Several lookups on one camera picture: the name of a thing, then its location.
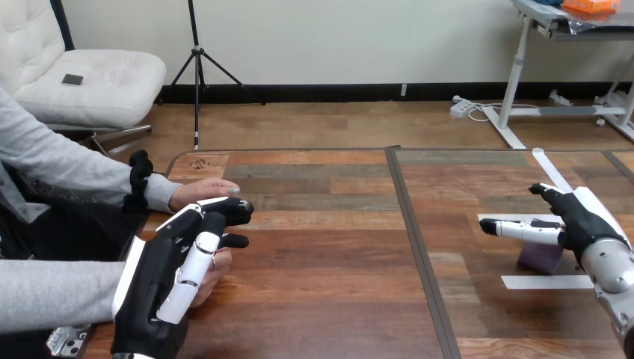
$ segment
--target white chair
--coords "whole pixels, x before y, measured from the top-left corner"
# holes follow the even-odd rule
[[[49,0],[0,0],[0,86],[54,130],[110,131],[99,141],[141,131],[165,78],[154,55],[123,50],[64,51]],[[66,74],[81,86],[62,84]]]

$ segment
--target prosthetic hand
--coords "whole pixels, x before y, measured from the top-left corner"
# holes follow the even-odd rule
[[[188,329],[185,311],[216,250],[249,244],[224,228],[248,223],[252,213],[239,198],[202,200],[163,223],[153,240],[134,238],[112,304],[114,358],[176,357]]]
[[[612,328],[625,355],[634,358],[634,253],[625,232],[599,199],[586,187],[572,193],[545,184],[529,188],[551,205],[564,222],[513,222],[482,219],[487,234],[528,242],[560,245],[575,254],[594,283],[597,299],[610,315]]]

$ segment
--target black phone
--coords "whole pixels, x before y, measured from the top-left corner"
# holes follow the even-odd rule
[[[82,81],[84,81],[84,76],[71,75],[67,73],[64,76],[64,79],[61,80],[61,84],[67,86],[81,86]]]

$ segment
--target black tripod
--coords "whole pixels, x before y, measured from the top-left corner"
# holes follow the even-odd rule
[[[229,76],[236,84],[240,85],[241,88],[244,88],[244,84],[240,82],[238,79],[236,79],[231,73],[229,73],[229,71],[225,70],[224,67],[222,67],[213,58],[207,55],[207,53],[205,52],[205,49],[201,48],[198,45],[198,30],[196,29],[196,16],[194,15],[193,0],[188,0],[188,4],[189,4],[189,19],[191,20],[191,32],[194,35],[194,48],[191,50],[191,55],[189,55],[189,58],[187,59],[185,64],[182,65],[182,69],[180,69],[178,75],[176,75],[176,78],[174,78],[174,81],[172,81],[170,88],[176,85],[176,82],[178,81],[178,79],[180,79],[180,76],[185,71],[185,68],[187,68],[187,66],[191,62],[191,59],[196,58],[196,66],[195,66],[195,71],[196,71],[196,100],[195,101],[196,102],[194,107],[194,121],[195,121],[194,122],[194,149],[198,150],[198,113],[200,112],[200,94],[199,93],[201,92],[204,93],[205,89],[207,88],[207,85],[205,85],[205,78],[203,76],[203,63],[201,62],[202,60],[201,56],[204,56],[207,60],[211,61],[212,64],[214,64],[218,69],[220,69],[225,75]],[[262,105],[265,104],[264,100],[261,99],[259,96],[255,96],[255,97],[258,99],[258,102],[262,103]]]

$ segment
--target gray sleeve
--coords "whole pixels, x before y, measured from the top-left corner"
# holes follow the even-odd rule
[[[0,334],[112,320],[124,265],[0,260]]]
[[[0,88],[0,161],[49,185],[117,206],[131,191],[130,167],[51,131]],[[149,207],[169,212],[179,185],[159,174],[148,179]]]

